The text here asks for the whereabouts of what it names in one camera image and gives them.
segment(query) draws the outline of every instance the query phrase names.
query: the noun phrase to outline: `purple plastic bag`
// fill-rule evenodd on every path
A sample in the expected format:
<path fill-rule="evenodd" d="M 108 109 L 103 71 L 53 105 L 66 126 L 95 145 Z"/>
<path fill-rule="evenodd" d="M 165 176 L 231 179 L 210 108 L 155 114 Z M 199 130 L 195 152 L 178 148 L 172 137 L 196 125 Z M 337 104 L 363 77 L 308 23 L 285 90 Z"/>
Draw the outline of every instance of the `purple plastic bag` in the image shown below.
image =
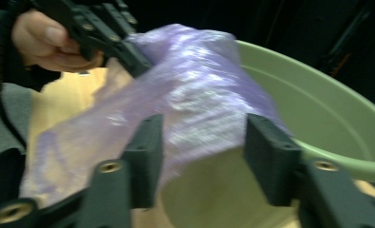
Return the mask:
<path fill-rule="evenodd" d="M 239 66 L 233 35 L 170 25 L 129 41 L 154 67 L 119 90 L 111 78 L 119 66 L 111 60 L 95 105 L 39 138 L 22 197 L 49 206 L 82 190 L 93 167 L 117 159 L 139 123 L 154 114 L 164 115 L 159 188 L 182 175 L 189 162 L 241 146 L 246 113 L 267 117 L 288 132 L 271 98 Z"/>

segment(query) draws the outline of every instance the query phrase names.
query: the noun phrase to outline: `green plastic bowl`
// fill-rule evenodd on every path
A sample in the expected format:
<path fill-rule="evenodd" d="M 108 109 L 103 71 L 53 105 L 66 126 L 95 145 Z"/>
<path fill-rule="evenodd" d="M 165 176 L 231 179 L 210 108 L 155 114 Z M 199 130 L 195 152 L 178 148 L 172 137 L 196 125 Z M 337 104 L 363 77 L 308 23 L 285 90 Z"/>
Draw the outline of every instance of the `green plastic bowl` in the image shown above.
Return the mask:
<path fill-rule="evenodd" d="M 355 179 L 375 181 L 375 105 L 310 66 L 238 43 L 241 65 L 275 100 L 304 157 L 329 159 Z"/>

